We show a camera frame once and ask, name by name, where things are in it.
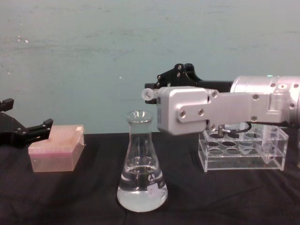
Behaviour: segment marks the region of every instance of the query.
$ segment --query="white knob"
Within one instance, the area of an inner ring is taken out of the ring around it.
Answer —
[[[142,98],[145,101],[154,99],[154,90],[152,90],[151,88],[145,88],[144,90],[142,90]]]

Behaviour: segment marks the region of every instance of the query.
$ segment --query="wall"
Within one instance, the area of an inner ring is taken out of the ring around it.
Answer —
[[[190,62],[202,79],[299,75],[297,0],[1,0],[0,99],[33,126],[127,132],[144,83]]]

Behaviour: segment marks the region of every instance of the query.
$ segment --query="clear liquid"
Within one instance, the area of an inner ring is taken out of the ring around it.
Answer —
[[[133,166],[123,171],[117,197],[128,210],[147,212],[161,206],[168,191],[160,168]]]

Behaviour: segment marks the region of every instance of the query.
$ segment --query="black tablecloth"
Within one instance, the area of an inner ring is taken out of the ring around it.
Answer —
[[[168,188],[159,209],[133,213],[116,198],[128,134],[86,135],[73,172],[34,173],[27,149],[0,147],[0,225],[300,224],[296,130],[285,170],[203,172],[197,135],[154,133]]]

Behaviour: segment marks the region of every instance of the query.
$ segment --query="erlenmeyer flask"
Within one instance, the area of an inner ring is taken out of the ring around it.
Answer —
[[[152,115],[130,112],[127,121],[130,139],[117,197],[124,208],[147,212],[161,206],[168,196],[151,138]]]

